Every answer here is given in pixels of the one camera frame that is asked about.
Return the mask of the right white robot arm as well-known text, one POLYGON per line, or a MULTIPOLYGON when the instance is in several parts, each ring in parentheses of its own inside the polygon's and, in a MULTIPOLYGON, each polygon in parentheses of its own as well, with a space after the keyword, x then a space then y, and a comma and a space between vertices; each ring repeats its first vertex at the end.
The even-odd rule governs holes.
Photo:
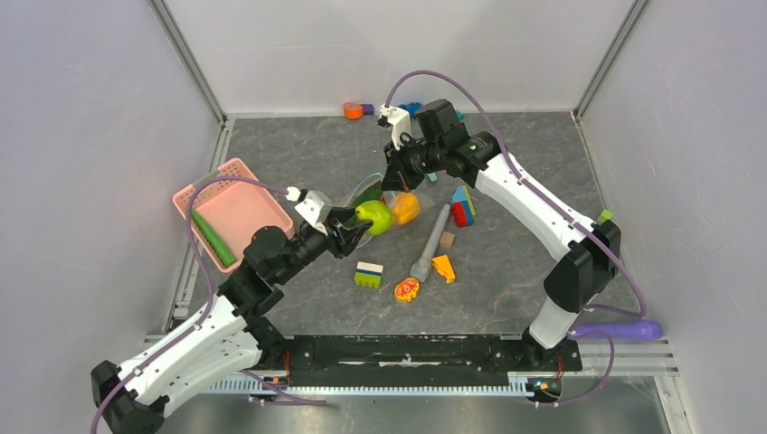
POLYGON ((525 362, 544 369, 586 304, 615 278, 621 233, 611 222, 596 223, 551 195, 520 169, 487 131, 471 135, 455 108, 435 100, 416 113, 421 137, 411 133, 409 113, 381 106, 378 123, 392 140, 384 148, 385 191, 410 191, 427 173, 443 171, 493 199, 542 242, 556 264, 544 280, 546 300, 524 333, 525 362))

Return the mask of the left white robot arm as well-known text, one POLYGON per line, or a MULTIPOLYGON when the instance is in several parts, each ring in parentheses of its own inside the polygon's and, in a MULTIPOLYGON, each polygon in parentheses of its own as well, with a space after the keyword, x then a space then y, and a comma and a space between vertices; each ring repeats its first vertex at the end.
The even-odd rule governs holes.
POLYGON ((277 366, 289 346, 265 315, 284 297, 280 286, 326 251, 348 256, 372 226, 353 207, 333 207, 316 225, 302 222, 292 238, 276 226, 256 231, 240 267, 192 318, 142 354, 92 369, 90 430, 105 421, 115 433, 155 433, 223 377, 277 366))

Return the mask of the green toy pear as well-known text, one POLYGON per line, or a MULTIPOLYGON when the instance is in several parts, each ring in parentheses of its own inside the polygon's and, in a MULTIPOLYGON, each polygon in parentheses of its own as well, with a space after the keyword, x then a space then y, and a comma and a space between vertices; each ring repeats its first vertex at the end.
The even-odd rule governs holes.
POLYGON ((386 233, 393 224, 391 210, 380 200, 370 200, 360 203, 355 207, 355 216, 358 221, 370 222, 372 224, 367 231, 372 236, 386 233))

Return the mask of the pink plastic basket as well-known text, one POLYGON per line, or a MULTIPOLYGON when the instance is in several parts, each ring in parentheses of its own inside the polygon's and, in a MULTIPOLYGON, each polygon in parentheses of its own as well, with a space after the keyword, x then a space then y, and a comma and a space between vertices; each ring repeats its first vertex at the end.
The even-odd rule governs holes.
POLYGON ((204 188, 196 196, 193 210, 198 211, 213 226, 237 257, 234 265, 224 269, 213 258, 202 235, 193 226, 195 238, 203 244, 208 257, 224 274, 234 271, 241 264, 244 249, 260 228, 276 226, 287 237, 294 235, 293 220, 269 191, 231 179, 204 188))

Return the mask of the dark green toy cucumber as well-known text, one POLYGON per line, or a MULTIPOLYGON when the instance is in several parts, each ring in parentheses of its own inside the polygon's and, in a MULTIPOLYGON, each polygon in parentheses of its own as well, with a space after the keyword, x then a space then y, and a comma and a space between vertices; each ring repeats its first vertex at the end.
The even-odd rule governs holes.
POLYGON ((349 207, 357 207, 368 201, 381 201, 382 198, 383 190, 381 188, 381 181, 371 181, 365 185, 358 186, 352 192, 351 197, 347 201, 347 205, 349 207))

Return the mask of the clear zip top bag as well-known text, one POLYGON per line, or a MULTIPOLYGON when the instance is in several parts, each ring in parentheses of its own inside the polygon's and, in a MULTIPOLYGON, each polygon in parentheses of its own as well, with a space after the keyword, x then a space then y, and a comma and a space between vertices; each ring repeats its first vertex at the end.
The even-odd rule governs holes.
POLYGON ((392 213, 390 230, 411 222, 421 213, 435 205, 434 200, 423 192, 384 192, 381 188, 384 176, 373 173, 365 177, 344 200, 344 206, 356 207, 359 203, 377 199, 392 213))

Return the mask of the yellow toy corn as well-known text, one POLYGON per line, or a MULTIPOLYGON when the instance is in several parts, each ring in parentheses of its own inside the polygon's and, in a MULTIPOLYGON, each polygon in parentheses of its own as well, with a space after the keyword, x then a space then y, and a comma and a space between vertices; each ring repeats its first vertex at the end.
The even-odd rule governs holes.
POLYGON ((421 213, 421 203, 414 193, 398 193, 390 207, 393 224, 404 225, 415 219, 421 213))

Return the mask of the light green toy bean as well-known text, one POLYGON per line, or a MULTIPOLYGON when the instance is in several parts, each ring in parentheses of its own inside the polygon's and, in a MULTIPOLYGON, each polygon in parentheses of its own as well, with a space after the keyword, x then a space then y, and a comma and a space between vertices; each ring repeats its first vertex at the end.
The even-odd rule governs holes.
POLYGON ((202 235, 204 243, 209 247, 213 258, 224 268, 227 269, 237 262, 237 257, 213 228, 213 226, 196 210, 191 211, 191 218, 194 226, 202 235))

